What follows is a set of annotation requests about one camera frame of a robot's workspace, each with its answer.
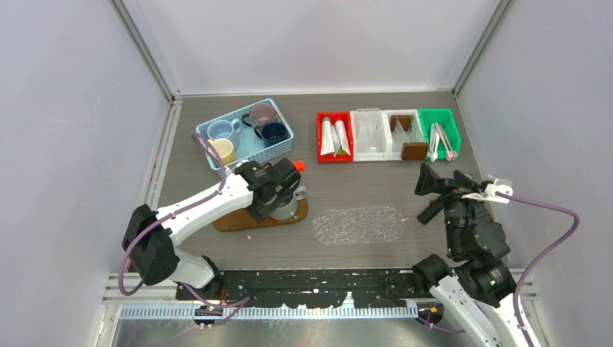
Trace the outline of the grey-green mug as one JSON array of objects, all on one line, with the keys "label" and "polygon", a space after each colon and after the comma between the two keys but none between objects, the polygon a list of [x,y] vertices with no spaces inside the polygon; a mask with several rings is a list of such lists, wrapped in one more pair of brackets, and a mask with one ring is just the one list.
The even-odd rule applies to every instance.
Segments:
[{"label": "grey-green mug", "polygon": [[299,201],[304,200],[307,197],[307,188],[305,186],[299,186],[293,193],[292,198],[286,204],[278,207],[273,211],[270,217],[274,220],[297,220]]}]

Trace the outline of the white toothpaste tube red cap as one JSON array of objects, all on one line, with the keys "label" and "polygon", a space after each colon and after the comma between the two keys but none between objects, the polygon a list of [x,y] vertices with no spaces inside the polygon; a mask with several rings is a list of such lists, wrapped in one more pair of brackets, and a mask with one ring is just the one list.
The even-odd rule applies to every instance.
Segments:
[{"label": "white toothpaste tube red cap", "polygon": [[335,131],[336,131],[337,138],[338,138],[339,145],[340,145],[339,152],[346,154],[346,155],[350,155],[351,151],[350,151],[346,126],[342,120],[337,120],[335,122]]}]

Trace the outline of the clear textured acrylic holder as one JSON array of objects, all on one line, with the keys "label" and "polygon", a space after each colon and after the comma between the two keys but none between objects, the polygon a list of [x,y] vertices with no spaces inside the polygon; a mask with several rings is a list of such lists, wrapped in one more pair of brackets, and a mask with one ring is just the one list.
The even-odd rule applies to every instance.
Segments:
[{"label": "clear textured acrylic holder", "polygon": [[382,111],[378,108],[358,109],[354,115],[358,153],[382,152],[385,135],[382,125]]}]

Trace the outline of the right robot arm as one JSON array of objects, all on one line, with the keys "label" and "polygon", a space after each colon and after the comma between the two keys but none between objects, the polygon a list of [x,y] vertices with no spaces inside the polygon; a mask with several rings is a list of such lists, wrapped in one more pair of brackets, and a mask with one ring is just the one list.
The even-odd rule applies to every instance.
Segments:
[{"label": "right robot arm", "polygon": [[422,163],[414,193],[437,194],[417,219],[426,225],[443,213],[447,258],[458,264],[450,267],[435,254],[416,263],[415,292],[437,299],[479,346],[539,346],[516,296],[520,286],[503,261],[510,253],[503,227],[481,215],[488,202],[509,203],[511,181],[477,182],[459,170],[442,178]]}]

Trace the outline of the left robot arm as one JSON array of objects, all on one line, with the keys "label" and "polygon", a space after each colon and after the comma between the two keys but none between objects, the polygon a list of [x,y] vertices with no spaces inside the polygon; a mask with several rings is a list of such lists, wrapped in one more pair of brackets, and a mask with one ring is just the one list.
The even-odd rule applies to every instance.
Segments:
[{"label": "left robot arm", "polygon": [[220,183],[157,210],[144,204],[131,216],[122,247],[141,283],[153,286],[172,280],[191,286],[202,298],[214,299],[222,288],[215,266],[204,256],[183,252],[179,245],[193,233],[237,210],[256,223],[287,205],[301,182],[288,159],[275,164],[243,161],[223,173]]}]

